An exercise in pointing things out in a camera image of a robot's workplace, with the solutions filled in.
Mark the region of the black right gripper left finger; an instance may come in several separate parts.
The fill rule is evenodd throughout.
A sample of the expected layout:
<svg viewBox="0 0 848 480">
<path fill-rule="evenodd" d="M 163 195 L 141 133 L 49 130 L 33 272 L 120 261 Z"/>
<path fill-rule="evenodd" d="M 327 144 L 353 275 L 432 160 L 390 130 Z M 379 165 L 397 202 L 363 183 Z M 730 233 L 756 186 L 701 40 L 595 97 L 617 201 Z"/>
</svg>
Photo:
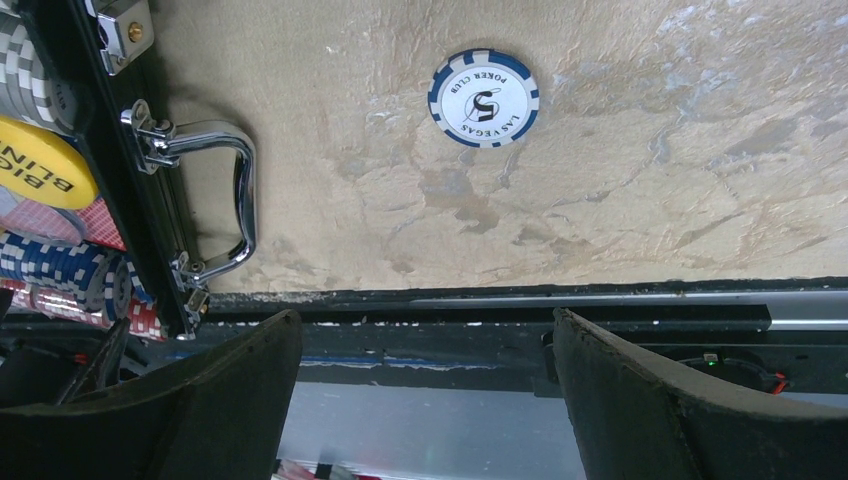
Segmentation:
<svg viewBox="0 0 848 480">
<path fill-rule="evenodd" d="M 205 352 L 1 413 L 5 479 L 268 479 L 302 356 L 285 310 Z"/>
</svg>

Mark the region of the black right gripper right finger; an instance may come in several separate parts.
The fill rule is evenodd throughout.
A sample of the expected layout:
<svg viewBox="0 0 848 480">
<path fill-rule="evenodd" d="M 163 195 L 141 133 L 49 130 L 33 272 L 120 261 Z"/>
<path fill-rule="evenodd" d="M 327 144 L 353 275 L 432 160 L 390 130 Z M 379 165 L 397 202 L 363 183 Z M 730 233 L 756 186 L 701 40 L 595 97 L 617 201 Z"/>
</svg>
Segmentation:
<svg viewBox="0 0 848 480">
<path fill-rule="evenodd" d="M 590 479 L 843 479 L 847 412 L 715 378 L 567 309 L 558 381 Z"/>
</svg>

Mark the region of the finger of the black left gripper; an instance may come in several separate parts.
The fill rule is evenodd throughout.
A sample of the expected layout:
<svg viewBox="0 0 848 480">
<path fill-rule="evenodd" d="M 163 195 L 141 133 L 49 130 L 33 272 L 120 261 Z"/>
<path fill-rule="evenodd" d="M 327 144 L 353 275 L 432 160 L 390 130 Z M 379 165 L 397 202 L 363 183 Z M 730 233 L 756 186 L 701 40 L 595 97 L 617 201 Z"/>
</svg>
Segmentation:
<svg viewBox="0 0 848 480">
<path fill-rule="evenodd" d="M 3 329 L 1 406 L 63 404 L 130 379 L 129 330 L 127 318 L 99 333 Z"/>
</svg>

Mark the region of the yellow big blind button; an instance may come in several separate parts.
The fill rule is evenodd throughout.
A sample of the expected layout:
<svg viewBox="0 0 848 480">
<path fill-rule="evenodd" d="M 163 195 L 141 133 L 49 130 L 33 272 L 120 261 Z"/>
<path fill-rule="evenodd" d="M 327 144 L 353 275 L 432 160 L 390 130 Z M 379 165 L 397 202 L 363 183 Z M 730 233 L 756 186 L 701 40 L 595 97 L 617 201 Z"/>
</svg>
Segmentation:
<svg viewBox="0 0 848 480">
<path fill-rule="evenodd" d="M 29 200 L 79 210 L 99 195 L 86 159 L 58 135 L 1 118 L 1 185 Z"/>
</svg>

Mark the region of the black poker set case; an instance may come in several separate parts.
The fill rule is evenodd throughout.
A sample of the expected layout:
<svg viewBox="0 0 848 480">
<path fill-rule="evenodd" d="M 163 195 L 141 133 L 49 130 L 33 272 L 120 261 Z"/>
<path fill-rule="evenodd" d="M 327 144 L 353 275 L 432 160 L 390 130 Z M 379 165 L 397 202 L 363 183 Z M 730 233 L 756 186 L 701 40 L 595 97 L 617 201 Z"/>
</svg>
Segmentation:
<svg viewBox="0 0 848 480">
<path fill-rule="evenodd" d="M 177 125 L 155 88 L 156 39 L 146 1 L 5 1 L 27 28 L 47 72 L 67 82 L 79 110 L 74 135 L 58 135 L 87 161 L 164 338 L 191 340 L 207 312 L 209 282 L 242 266 L 256 248 L 255 148 L 224 121 Z M 189 238 L 179 166 L 189 155 L 235 156 L 233 201 L 240 238 L 199 257 Z"/>
</svg>

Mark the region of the white blue chip five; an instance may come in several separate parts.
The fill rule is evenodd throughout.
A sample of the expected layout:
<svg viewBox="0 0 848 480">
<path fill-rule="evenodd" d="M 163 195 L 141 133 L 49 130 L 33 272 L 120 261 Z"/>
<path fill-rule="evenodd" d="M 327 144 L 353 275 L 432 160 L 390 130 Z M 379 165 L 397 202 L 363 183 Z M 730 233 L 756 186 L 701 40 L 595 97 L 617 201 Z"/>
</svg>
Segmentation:
<svg viewBox="0 0 848 480">
<path fill-rule="evenodd" d="M 453 141 L 472 148 L 508 145 L 533 126 L 540 90 L 519 59 L 495 49 L 470 49 L 435 71 L 427 92 L 429 113 Z"/>
</svg>

